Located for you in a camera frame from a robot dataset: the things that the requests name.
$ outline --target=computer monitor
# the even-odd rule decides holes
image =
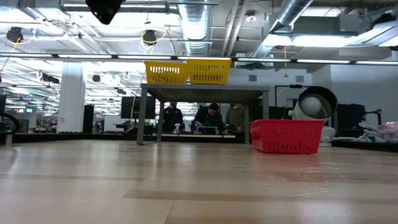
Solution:
[[[121,108],[121,118],[130,119],[131,118],[131,108],[132,102],[134,101],[133,96],[122,97],[122,108]],[[132,118],[139,118],[139,105],[141,102],[141,97],[136,97],[136,102],[134,103],[134,109]],[[145,119],[155,119],[155,105],[156,99],[153,96],[147,96],[147,107],[145,112]]]

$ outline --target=person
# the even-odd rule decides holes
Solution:
[[[195,124],[197,126],[217,126],[223,124],[223,117],[218,110],[219,107],[216,103],[212,103],[210,106],[202,106],[195,116]]]
[[[170,106],[164,109],[163,113],[163,131],[171,133],[175,129],[174,124],[181,124],[180,130],[183,130],[183,116],[181,110],[177,108],[177,102],[170,102]]]
[[[229,130],[231,133],[244,133],[244,107],[242,104],[231,103],[225,118],[225,123],[232,126],[232,129]]]

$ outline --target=black camera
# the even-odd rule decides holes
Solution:
[[[102,24],[108,25],[124,1],[126,0],[86,0],[86,4]]]

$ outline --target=vent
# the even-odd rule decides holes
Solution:
[[[256,82],[257,81],[257,75],[249,75],[249,82]]]
[[[297,75],[296,76],[296,83],[304,83],[304,76],[303,75]]]

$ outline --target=table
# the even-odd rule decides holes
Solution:
[[[164,85],[141,84],[141,100],[139,118],[145,118],[148,93],[160,101],[160,108],[165,102],[196,102],[196,103],[249,103],[262,96],[263,118],[269,118],[268,86],[250,85]],[[245,136],[249,144],[249,107],[245,107]],[[163,121],[163,110],[160,110],[159,121]],[[159,122],[157,142],[162,140],[162,124]],[[145,119],[139,119],[137,144],[144,145]]]

